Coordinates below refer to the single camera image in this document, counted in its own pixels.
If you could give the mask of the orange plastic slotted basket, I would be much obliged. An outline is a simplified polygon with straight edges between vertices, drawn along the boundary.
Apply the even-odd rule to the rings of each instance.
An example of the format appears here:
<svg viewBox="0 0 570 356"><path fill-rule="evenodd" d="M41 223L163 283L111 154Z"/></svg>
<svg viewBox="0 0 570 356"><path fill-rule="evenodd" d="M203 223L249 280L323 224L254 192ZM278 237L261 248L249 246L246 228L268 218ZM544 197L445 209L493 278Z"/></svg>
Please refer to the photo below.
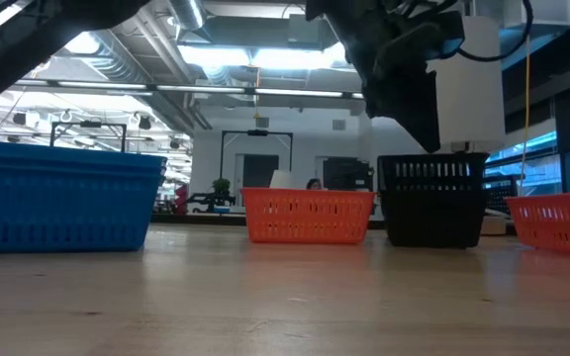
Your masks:
<svg viewBox="0 0 570 356"><path fill-rule="evenodd" d="M359 191L244 188L249 240L256 243L359 244L375 194Z"/></svg>
<svg viewBox="0 0 570 356"><path fill-rule="evenodd" d="M521 243L570 254L570 193L509 197L506 203Z"/></svg>

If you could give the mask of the black perforated panel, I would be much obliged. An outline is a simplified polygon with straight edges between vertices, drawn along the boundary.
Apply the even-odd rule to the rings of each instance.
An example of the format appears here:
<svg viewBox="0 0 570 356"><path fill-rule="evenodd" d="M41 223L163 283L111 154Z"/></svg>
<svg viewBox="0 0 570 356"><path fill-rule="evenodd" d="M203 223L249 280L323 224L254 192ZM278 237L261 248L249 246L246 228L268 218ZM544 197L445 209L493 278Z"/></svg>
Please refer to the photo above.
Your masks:
<svg viewBox="0 0 570 356"><path fill-rule="evenodd" d="M515 197L519 193L517 175L495 175L484 179L484 187L490 201Z"/></svg>

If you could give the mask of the grey ceiling box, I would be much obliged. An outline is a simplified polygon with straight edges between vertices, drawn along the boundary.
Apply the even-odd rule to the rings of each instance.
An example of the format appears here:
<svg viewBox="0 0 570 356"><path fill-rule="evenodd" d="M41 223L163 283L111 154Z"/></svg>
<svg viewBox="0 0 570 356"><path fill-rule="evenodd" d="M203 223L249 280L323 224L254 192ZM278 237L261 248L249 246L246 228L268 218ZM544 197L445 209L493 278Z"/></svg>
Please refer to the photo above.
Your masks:
<svg viewBox="0 0 570 356"><path fill-rule="evenodd" d="M318 27L308 22L305 15L291 14L288 17L288 46L294 48L315 48Z"/></svg>

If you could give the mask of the red chair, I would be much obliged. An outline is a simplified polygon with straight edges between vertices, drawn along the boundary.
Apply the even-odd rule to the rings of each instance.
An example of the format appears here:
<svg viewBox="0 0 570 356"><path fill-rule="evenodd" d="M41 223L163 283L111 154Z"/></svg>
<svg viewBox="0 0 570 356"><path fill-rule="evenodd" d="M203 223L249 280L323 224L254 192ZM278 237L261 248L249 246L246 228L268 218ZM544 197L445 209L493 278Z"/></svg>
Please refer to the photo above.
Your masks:
<svg viewBox="0 0 570 356"><path fill-rule="evenodd" d="M184 216L188 213L188 186L181 185L175 189L175 214Z"/></svg>

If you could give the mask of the long ceiling light bar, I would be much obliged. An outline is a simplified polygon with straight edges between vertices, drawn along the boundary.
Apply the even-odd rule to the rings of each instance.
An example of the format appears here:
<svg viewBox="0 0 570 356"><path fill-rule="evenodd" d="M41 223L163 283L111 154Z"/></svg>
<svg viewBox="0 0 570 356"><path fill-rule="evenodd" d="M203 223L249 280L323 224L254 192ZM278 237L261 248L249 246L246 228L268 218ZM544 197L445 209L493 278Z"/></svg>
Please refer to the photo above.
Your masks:
<svg viewBox="0 0 570 356"><path fill-rule="evenodd" d="M226 94L226 95L250 95L250 96L288 96L303 98L324 98L341 100L363 100L364 96L357 92L278 89L278 88L255 88L255 87L231 87L231 86L200 86L200 85L166 85L166 84L140 84L140 83L114 83L114 82L89 82L89 81L63 81L20 79L14 86L31 88L63 88L63 89L89 89L105 91L127 92L178 92L198 94Z"/></svg>

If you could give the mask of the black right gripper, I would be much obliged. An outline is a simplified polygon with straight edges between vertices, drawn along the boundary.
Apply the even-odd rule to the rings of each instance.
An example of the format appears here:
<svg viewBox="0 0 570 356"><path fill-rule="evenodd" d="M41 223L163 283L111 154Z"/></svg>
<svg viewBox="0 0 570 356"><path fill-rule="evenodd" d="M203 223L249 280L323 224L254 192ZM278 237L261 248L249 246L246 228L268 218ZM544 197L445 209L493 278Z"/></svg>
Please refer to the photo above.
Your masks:
<svg viewBox="0 0 570 356"><path fill-rule="evenodd" d="M391 39L399 19L386 11L383 0L306 0L309 21L325 17L342 43L347 62L361 79L369 117L398 119L428 153L440 149L434 75L408 70L379 77L373 72L376 49Z"/></svg>

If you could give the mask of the white conical object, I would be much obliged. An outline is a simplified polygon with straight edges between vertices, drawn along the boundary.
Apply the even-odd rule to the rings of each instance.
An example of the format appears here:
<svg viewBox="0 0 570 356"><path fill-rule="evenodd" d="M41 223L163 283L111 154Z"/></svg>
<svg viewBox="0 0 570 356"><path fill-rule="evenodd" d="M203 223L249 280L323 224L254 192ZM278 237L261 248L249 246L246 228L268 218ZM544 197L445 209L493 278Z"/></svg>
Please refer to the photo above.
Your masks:
<svg viewBox="0 0 570 356"><path fill-rule="evenodd" d="M293 189L294 179L289 170L274 170L270 184L270 189Z"/></svg>

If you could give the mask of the black metal rig frame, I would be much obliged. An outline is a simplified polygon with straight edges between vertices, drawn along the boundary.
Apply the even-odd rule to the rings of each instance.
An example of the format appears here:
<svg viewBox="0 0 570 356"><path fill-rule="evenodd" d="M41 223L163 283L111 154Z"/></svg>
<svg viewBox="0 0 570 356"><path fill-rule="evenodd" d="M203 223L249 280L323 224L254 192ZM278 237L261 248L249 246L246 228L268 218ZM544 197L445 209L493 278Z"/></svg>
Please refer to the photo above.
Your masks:
<svg viewBox="0 0 570 356"><path fill-rule="evenodd" d="M269 136L269 135L286 135L289 137L289 171L293 170L293 148L294 148L294 134L286 132L270 132L266 130L248 130L248 131L222 131L220 143L220 163L219 163L219 178L223 178L224 173L224 160L226 149L226 136L228 134L245 134L247 136Z"/></svg>
<svg viewBox="0 0 570 356"><path fill-rule="evenodd" d="M67 131L72 127L81 127L84 129L108 129L114 135L99 135L92 133L85 134L69 134ZM49 146L54 147L55 142L63 135L69 138L89 138L94 142L98 140L119 140L121 144L120 151L125 153L127 150L127 130L128 126L125 124L107 124L98 121L82 121L78 123L56 121L51 123L51 132L49 137Z"/></svg>

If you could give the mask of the large ribbed silver duct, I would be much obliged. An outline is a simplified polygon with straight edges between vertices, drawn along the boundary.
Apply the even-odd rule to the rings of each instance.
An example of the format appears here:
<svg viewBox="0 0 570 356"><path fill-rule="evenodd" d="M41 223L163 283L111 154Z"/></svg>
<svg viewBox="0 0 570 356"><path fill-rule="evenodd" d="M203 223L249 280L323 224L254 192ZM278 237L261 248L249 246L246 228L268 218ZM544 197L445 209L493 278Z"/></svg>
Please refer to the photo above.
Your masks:
<svg viewBox="0 0 570 356"><path fill-rule="evenodd" d="M85 62L112 82L148 84L152 77L127 51L117 37L109 30L92 32L91 38L99 48L91 59ZM184 111L161 93L137 95L136 99L149 106L152 111L172 130L191 135L194 123Z"/></svg>

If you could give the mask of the small round silver duct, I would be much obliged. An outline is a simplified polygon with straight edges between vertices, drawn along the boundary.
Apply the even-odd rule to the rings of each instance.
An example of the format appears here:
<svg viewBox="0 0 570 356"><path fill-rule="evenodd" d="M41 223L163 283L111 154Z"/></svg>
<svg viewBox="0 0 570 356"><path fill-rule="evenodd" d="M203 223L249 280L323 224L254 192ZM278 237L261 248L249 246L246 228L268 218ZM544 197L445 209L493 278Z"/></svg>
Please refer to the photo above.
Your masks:
<svg viewBox="0 0 570 356"><path fill-rule="evenodd" d="M207 11L201 0L167 0L168 6L182 30L195 31L207 21Z"/></svg>

